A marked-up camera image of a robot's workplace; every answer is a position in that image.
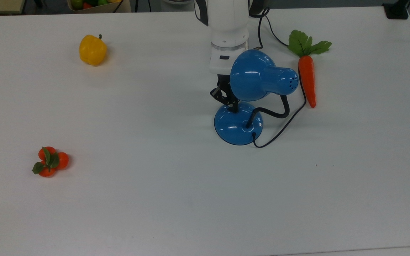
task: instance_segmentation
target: carrot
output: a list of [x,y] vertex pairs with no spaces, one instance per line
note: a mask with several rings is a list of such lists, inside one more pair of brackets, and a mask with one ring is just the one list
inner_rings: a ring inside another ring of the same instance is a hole
[[311,56],[305,55],[298,60],[298,72],[300,73],[306,99],[309,105],[314,108],[316,107],[316,81],[314,79],[314,63]]
[[331,45],[332,43],[328,41],[320,41],[312,45],[312,37],[298,30],[293,30],[289,36],[288,48],[300,57],[298,72],[306,99],[312,108],[316,107],[316,80],[314,79],[314,63],[309,55],[327,52]]

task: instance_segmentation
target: tomato cluster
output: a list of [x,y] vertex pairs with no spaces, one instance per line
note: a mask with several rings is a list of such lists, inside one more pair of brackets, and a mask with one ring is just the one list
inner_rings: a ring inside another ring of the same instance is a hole
[[54,147],[42,147],[37,155],[41,162],[36,162],[32,171],[42,177],[52,177],[57,170],[63,170],[69,164],[69,156],[64,152],[57,152]]

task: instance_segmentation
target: cherry tomato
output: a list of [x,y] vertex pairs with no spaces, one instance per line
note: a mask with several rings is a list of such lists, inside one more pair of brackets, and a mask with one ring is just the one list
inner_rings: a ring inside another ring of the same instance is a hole
[[49,169],[49,167],[44,167],[44,169],[42,169],[41,172],[39,172],[39,175],[42,177],[52,177],[56,171],[56,168]]
[[69,164],[69,156],[64,152],[59,152],[58,158],[60,159],[60,163],[57,166],[57,169],[58,170],[65,169],[67,167],[67,164]]
[[[55,152],[57,151],[54,147],[45,147],[45,148],[48,150],[48,152],[50,152],[50,154],[53,154],[53,153],[55,153]],[[40,158],[41,160],[44,160],[44,161],[45,161],[44,149],[40,149],[40,150],[39,150],[39,153],[38,153],[37,155],[39,156],[39,158]]]

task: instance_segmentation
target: tomato leaf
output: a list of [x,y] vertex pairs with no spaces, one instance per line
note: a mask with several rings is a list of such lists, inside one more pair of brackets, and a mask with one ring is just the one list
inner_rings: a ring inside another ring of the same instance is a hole
[[33,173],[39,174],[39,172],[41,172],[42,169],[44,169],[44,164],[42,164],[42,162],[36,162],[33,167]]
[[317,44],[311,46],[309,54],[321,54],[327,52],[330,49],[332,42],[329,41],[320,41]]
[[50,152],[48,152],[48,150],[44,147],[42,147],[42,149],[44,150],[45,164],[49,165],[50,164]]
[[289,50],[299,57],[309,54],[312,45],[312,37],[307,36],[304,32],[293,30],[289,36]]
[[60,164],[60,158],[58,157],[58,153],[54,152],[50,158],[50,168],[56,168]]

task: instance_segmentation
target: toy vegetable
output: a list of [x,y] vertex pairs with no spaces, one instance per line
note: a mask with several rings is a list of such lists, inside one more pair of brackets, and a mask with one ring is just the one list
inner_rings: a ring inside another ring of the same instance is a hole
[[63,170],[69,164],[69,156],[64,152],[57,152],[54,147],[42,147],[37,155],[41,162],[34,164],[32,172],[42,177],[52,177],[57,170]]
[[80,59],[83,62],[91,65],[99,65],[104,60],[107,52],[107,45],[101,40],[102,35],[99,38],[87,34],[81,41],[79,52]]
[[288,48],[300,57],[298,60],[298,72],[305,90],[306,99],[312,108],[316,107],[316,81],[314,78],[314,63],[309,55],[327,52],[331,45],[332,43],[328,41],[320,41],[312,45],[312,37],[308,37],[305,33],[298,30],[293,30],[289,36]]

